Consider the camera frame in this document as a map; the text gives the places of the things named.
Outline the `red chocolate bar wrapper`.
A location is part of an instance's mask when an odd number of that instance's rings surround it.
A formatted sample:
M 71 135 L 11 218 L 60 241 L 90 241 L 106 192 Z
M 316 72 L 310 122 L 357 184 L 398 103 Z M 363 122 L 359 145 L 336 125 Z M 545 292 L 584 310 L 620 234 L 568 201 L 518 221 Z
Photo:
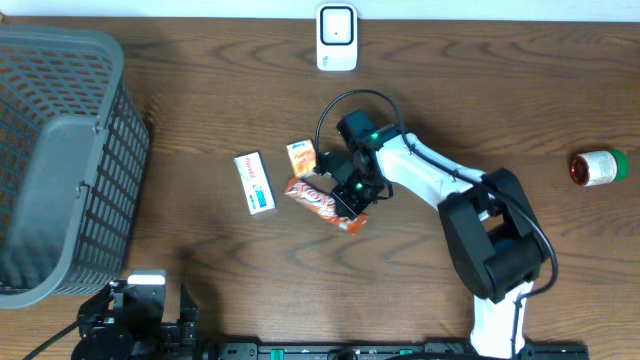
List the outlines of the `red chocolate bar wrapper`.
M 334 198 L 308 184 L 299 178 L 292 178 L 287 184 L 284 194 L 316 213 L 325 222 L 351 234 L 357 234 L 368 221 L 366 214 L 358 215 L 355 219 L 337 213 Z

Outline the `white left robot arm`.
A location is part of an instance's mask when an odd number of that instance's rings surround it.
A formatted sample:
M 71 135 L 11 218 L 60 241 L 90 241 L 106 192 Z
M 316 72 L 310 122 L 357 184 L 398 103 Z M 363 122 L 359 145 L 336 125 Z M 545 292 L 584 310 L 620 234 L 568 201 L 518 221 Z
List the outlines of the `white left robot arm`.
M 81 341 L 74 359 L 210 359 L 214 350 L 198 337 L 199 309 L 181 290 L 180 317 L 163 320 L 165 287 L 122 280 L 106 285 L 79 309 Z

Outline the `white jar green lid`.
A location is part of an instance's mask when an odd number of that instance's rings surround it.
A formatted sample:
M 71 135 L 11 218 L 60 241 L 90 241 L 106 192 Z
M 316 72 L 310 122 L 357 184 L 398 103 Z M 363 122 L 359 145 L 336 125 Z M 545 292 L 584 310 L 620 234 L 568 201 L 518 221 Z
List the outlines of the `white jar green lid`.
M 617 149 L 580 153 L 572 158 L 569 173 L 583 187 L 621 182 L 629 174 L 629 160 Z

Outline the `white blue medicine box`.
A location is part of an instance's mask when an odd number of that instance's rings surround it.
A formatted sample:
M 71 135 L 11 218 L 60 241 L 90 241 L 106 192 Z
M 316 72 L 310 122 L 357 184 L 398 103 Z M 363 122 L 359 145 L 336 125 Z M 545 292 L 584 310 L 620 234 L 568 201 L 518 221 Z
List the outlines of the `white blue medicine box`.
M 241 179 L 249 213 L 256 215 L 276 208 L 275 198 L 259 152 L 234 159 Z

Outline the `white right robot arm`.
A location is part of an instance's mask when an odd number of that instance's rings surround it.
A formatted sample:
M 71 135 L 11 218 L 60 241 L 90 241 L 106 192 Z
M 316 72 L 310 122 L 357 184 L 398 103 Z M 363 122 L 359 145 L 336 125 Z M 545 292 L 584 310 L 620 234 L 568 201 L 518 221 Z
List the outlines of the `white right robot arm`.
M 517 177 L 462 166 L 425 146 L 402 122 L 376 126 L 362 110 L 337 125 L 346 153 L 318 152 L 319 174 L 336 181 L 350 219 L 400 185 L 437 210 L 454 269 L 474 295 L 470 340 L 483 357 L 513 359 L 525 346 L 524 306 L 550 258 Z

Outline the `orange small carton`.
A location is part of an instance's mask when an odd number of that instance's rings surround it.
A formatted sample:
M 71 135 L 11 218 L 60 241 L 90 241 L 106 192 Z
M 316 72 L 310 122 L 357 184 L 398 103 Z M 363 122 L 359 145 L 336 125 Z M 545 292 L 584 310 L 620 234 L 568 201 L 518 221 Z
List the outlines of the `orange small carton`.
M 297 178 L 304 178 L 314 173 L 317 156 L 311 139 L 291 143 L 287 146 L 287 154 Z

